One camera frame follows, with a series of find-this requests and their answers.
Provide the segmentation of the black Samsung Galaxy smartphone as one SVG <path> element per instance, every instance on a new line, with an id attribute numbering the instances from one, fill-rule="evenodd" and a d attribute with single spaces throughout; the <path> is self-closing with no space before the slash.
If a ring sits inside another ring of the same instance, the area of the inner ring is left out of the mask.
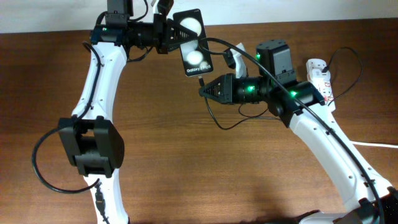
<path id="1" fill-rule="evenodd" d="M 176 12 L 173 19 L 180 25 L 197 33 L 195 40 L 180 45 L 183 68 L 187 77 L 193 77 L 213 71 L 211 55 L 203 51 L 200 46 L 208 48 L 208 43 L 203 41 L 199 45 L 198 40 L 206 37 L 205 26 L 201 11 L 192 9 Z"/>

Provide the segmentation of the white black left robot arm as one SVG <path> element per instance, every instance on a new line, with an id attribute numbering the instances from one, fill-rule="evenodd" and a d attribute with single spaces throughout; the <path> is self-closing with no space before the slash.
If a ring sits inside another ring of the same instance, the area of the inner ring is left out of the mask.
<path id="1" fill-rule="evenodd" d="M 154 1 L 148 23 L 132 18 L 132 1 L 108 1 L 84 44 L 91 54 L 84 89 L 71 117 L 61 118 L 58 125 L 69 163 L 88 184 L 98 223 L 130 222 L 119 183 L 124 141 L 113 124 L 113 106 L 131 47 L 167 54 L 198 37 L 167 17 L 173 4 Z"/>

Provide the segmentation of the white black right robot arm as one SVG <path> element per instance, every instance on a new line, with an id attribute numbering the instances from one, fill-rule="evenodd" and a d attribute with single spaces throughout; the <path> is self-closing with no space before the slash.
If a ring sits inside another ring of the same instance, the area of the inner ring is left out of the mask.
<path id="1" fill-rule="evenodd" d="M 313 152 L 337 188 L 344 213 L 312 210 L 297 217 L 270 219 L 269 223 L 397 223 L 397 189 L 359 153 L 338 126 L 326 100 L 308 81 L 299 82 L 289 46 L 284 40 L 269 40 L 256 47 L 252 57 L 224 40 L 228 57 L 237 51 L 259 67 L 258 77 L 222 75 L 202 83 L 200 96 L 221 104 L 264 101 Z"/>

